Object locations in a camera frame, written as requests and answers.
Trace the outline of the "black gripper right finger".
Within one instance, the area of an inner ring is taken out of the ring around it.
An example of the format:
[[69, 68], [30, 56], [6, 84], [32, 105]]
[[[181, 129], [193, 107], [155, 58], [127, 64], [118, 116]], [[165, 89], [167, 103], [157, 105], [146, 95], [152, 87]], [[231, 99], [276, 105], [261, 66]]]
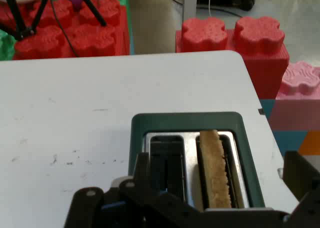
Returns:
[[283, 222], [285, 228], [320, 227], [320, 172], [296, 151], [284, 156], [282, 179], [298, 200]]

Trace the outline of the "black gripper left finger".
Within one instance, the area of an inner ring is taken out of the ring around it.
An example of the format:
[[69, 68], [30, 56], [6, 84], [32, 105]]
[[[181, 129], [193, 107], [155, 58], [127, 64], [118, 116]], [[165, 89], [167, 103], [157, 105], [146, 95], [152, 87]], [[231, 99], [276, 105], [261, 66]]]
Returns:
[[176, 196], [151, 187], [149, 154], [139, 153], [134, 174], [104, 192], [79, 189], [72, 198], [66, 228], [196, 228], [202, 214]]

